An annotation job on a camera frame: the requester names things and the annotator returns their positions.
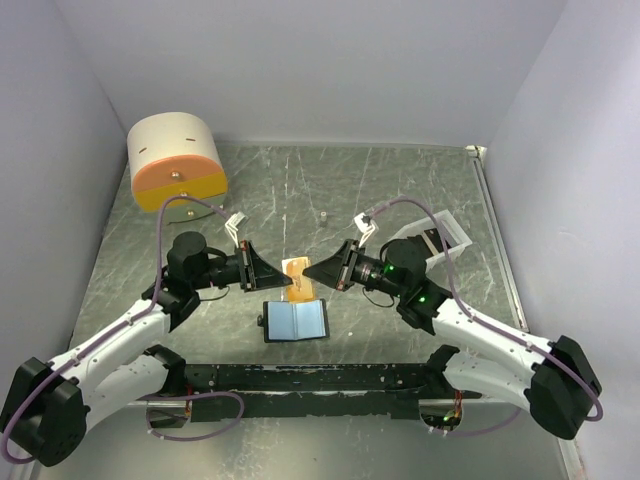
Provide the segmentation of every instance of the black joint housing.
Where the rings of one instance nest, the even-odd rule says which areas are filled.
[[[186,384],[185,370],[187,367],[187,362],[184,358],[162,345],[154,345],[147,348],[144,354],[162,362],[168,370],[164,385],[159,392],[156,392],[158,395],[175,396],[184,393]]]
[[[577,342],[562,336],[550,353],[600,396],[602,386]],[[575,438],[593,401],[580,385],[549,360],[539,365],[535,372],[531,388],[524,392],[531,403],[531,416],[555,436],[565,440]]]
[[[53,373],[37,358],[16,370],[0,415],[4,432],[26,398]],[[63,377],[55,378],[31,403],[10,438],[46,467],[57,465],[77,448],[87,430],[82,392]]]

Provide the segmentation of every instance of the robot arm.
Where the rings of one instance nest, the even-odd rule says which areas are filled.
[[[22,364],[0,416],[2,431],[27,398],[49,380],[17,418],[10,438],[43,465],[52,466],[68,457],[91,428],[131,401],[150,394],[180,392],[186,362],[154,344],[198,307],[197,290],[238,283],[245,292],[252,292],[292,283],[260,258],[251,242],[234,243],[234,253],[226,255],[208,247],[197,232],[176,237],[167,254],[153,309],[149,307],[155,285],[82,345],[46,364],[36,358]],[[80,358],[87,350],[91,353]]]
[[[597,397],[600,383],[580,346],[564,336],[551,342],[521,332],[464,302],[461,308],[449,290],[426,278],[424,265],[424,257],[409,240],[389,243],[383,260],[366,256],[356,240],[346,240],[333,256],[308,267],[303,274],[339,291],[358,283],[367,290],[397,298],[396,311],[411,327],[482,355],[472,358],[453,353],[448,358],[442,374],[453,388],[510,402],[529,411],[550,433],[574,438],[594,402],[548,357],[571,369]],[[517,338],[522,344],[507,337]]]

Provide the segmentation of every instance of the metal table surface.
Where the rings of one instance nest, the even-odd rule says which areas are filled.
[[[283,258],[308,255],[319,261],[346,238],[359,238],[353,217],[398,194],[426,201],[434,211],[449,209],[473,241],[456,260],[456,283],[473,307],[521,326],[500,242],[490,221],[478,160],[462,148],[297,147],[222,145],[219,154],[229,178],[225,209],[243,211],[250,221],[244,238],[279,266]],[[328,225],[319,225],[320,211]],[[420,218],[413,205],[397,205],[378,219],[380,231],[368,252],[400,227]],[[72,338],[75,346],[118,318],[155,277],[156,216],[142,212],[122,179],[93,275]],[[163,254],[181,232],[197,230],[209,245],[232,250],[223,220],[209,216],[164,228]],[[430,272],[445,285],[442,265]],[[222,301],[204,303],[162,344],[191,363],[393,363],[423,362],[440,339],[406,325],[393,309],[369,303],[359,288],[347,293],[316,286],[327,300],[331,338],[265,344],[256,317],[265,300],[280,300],[279,289],[244,294],[232,288]],[[219,294],[205,291],[202,297]],[[376,296],[379,301],[388,297]]]

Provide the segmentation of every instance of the small white object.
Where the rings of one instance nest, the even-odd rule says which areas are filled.
[[[356,227],[358,227],[358,230],[360,230],[360,233],[362,233],[359,243],[359,246],[362,247],[366,241],[378,231],[378,224],[364,212],[353,217],[353,222],[356,224]]]
[[[464,252],[464,249],[473,244],[473,242],[449,210],[442,210],[435,213],[434,217],[436,217],[440,226],[446,230],[447,233],[445,234],[445,239],[448,240],[449,244],[453,243],[453,245],[449,247],[449,256],[452,260],[455,260],[462,254],[462,252]],[[431,221],[429,217],[425,217],[417,222],[409,223],[402,227],[395,233],[395,235],[393,235],[393,237],[391,237],[391,240],[422,235],[422,232],[425,230],[431,230],[433,228],[435,228],[433,221]],[[428,258],[426,271],[428,272],[437,264],[442,263],[445,260],[446,257],[444,256],[444,252]]]
[[[238,241],[238,229],[247,221],[247,216],[242,213],[234,213],[229,217],[229,220],[224,224],[224,229],[227,233],[227,236],[231,239],[233,244],[236,247],[240,246],[240,242]]]

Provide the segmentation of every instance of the white bracket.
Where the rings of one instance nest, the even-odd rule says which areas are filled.
[[[495,320],[466,303],[466,308],[476,317],[492,324],[494,327],[520,337],[530,345],[536,345],[545,352],[550,352],[549,340],[536,337]],[[539,353],[529,350],[527,347],[509,340],[499,333],[493,332],[479,323],[470,320],[460,310],[455,300],[445,300],[438,308],[438,315],[433,318],[433,330],[436,338],[453,340],[466,345],[471,350],[482,354],[484,357],[497,362],[502,367],[511,371],[522,381],[525,386],[531,385],[531,377],[535,373],[534,364],[542,364],[545,358]]]
[[[478,392],[529,411],[531,405],[524,396],[526,386],[522,380],[496,362],[456,353],[442,373],[456,390]]]
[[[240,247],[240,242],[238,241],[238,229],[248,220],[247,216],[242,213],[234,213],[229,217],[229,220],[224,224],[225,231],[227,232],[227,236],[231,239],[236,248]]]
[[[378,231],[378,224],[364,212],[359,213],[358,215],[353,217],[353,221],[356,224],[356,227],[358,227],[358,230],[360,230],[360,232],[362,233],[360,243],[358,244],[360,247],[362,247],[365,242]]]

